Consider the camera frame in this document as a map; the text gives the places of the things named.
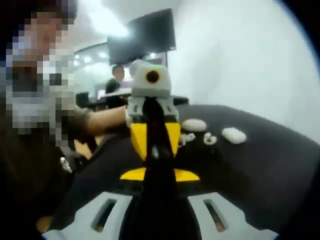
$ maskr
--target yellow robot part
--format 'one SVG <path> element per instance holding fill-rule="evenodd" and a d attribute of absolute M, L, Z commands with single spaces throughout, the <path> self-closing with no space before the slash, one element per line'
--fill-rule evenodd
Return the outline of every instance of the yellow robot part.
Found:
<path fill-rule="evenodd" d="M 130 125 L 131 142 L 135 151 L 143 161 L 147 157 L 147 124 L 132 123 Z"/>
<path fill-rule="evenodd" d="M 124 173 L 120 179 L 121 180 L 129 180 L 129 181 L 143 181 L 145 178 L 146 168 L 141 167 L 137 169 L 133 169 Z M 176 182 L 189 182 L 189 181 L 199 181 L 200 178 L 190 172 L 180 169 L 174 169 L 175 181 Z"/>
<path fill-rule="evenodd" d="M 178 122 L 166 122 L 166 130 L 169 135 L 170 145 L 173 156 L 175 157 L 178 151 L 179 138 L 180 138 L 180 124 Z"/>

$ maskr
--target man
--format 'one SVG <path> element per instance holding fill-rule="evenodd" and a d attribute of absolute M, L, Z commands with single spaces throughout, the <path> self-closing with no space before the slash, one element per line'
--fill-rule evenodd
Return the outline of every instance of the man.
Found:
<path fill-rule="evenodd" d="M 52 215 L 71 185 L 60 164 L 66 135 L 83 141 L 125 123 L 125 107 L 81 109 L 66 86 L 52 86 L 52 79 L 38 73 L 73 24 L 76 1 L 5 0 L 3 10 L 10 15 L 0 19 L 7 23 L 0 40 L 1 214 L 7 230 L 16 223 L 15 236 L 24 225 Z"/>
<path fill-rule="evenodd" d="M 105 86 L 105 93 L 110 94 L 116 92 L 120 86 L 122 80 L 125 78 L 125 69 L 121 65 L 116 65 L 112 68 L 112 75 L 111 78 Z"/>

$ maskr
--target white wall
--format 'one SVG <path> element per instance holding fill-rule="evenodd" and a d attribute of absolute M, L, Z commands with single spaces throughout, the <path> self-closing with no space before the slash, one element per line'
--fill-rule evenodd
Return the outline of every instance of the white wall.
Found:
<path fill-rule="evenodd" d="M 263 116 L 320 143 L 317 63 L 281 4 L 184 0 L 174 15 L 174 94 Z"/>

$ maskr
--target black monitor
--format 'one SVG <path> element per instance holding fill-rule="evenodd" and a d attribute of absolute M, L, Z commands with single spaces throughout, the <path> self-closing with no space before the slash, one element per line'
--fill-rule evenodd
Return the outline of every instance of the black monitor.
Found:
<path fill-rule="evenodd" d="M 176 49 L 173 13 L 171 9 L 157 11 L 127 25 L 128 36 L 109 36 L 107 46 L 110 64 L 127 64 L 150 53 Z"/>
<path fill-rule="evenodd" d="M 80 108 L 85 108 L 89 104 L 89 92 L 80 92 L 75 95 L 75 103 Z"/>

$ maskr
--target tv screen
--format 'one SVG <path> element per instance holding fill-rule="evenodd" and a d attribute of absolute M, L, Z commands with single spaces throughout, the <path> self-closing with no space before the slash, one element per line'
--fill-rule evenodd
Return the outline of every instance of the tv screen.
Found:
<path fill-rule="evenodd" d="M 109 36 L 107 39 L 110 64 L 127 64 L 150 53 L 176 49 L 171 9 L 142 16 L 126 27 L 128 36 Z"/>

